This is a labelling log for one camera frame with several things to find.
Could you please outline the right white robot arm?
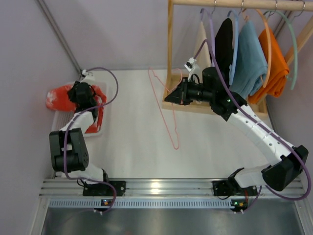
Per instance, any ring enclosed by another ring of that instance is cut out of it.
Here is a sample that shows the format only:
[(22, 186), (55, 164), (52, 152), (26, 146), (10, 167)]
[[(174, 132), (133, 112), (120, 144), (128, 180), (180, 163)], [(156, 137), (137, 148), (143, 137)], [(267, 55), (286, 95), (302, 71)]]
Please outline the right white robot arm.
[(307, 148), (302, 145), (295, 147), (280, 138), (258, 118), (245, 99), (228, 89), (223, 74), (215, 67), (205, 68), (202, 80), (196, 74), (184, 77), (165, 101), (184, 106), (193, 101), (209, 103), (215, 114), (238, 128), (266, 157), (264, 166), (242, 167), (228, 177), (226, 184), (232, 194), (253, 186), (266, 186), (277, 194), (307, 171)]

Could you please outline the red white patterned trousers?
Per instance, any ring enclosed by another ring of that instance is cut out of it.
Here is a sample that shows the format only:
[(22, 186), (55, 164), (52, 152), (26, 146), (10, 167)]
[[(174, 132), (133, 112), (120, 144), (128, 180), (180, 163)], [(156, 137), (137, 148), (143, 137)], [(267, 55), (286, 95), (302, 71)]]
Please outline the red white patterned trousers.
[[(55, 110), (55, 111), (73, 111), (73, 112), (80, 112), (83, 109), (87, 108), (77, 108), (76, 105), (71, 102), (68, 98), (67, 92), (72, 88), (72, 84), (66, 84), (64, 86), (52, 89), (48, 92), (46, 98), (46, 107)], [(105, 94), (101, 92), (98, 86), (92, 86), (95, 89), (96, 96), (95, 100), (97, 102), (96, 106), (102, 105), (106, 103), (107, 97)]]

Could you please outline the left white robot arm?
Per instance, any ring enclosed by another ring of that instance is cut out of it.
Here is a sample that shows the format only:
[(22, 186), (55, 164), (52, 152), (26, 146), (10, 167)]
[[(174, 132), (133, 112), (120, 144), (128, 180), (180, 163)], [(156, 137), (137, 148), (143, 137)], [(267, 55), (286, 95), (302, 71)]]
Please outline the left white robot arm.
[(106, 171), (89, 162), (84, 135), (102, 125), (106, 96), (98, 86), (76, 81), (61, 87), (62, 95), (74, 112), (61, 129), (49, 134), (52, 168), (83, 187), (84, 196), (122, 196), (125, 181), (111, 181)]

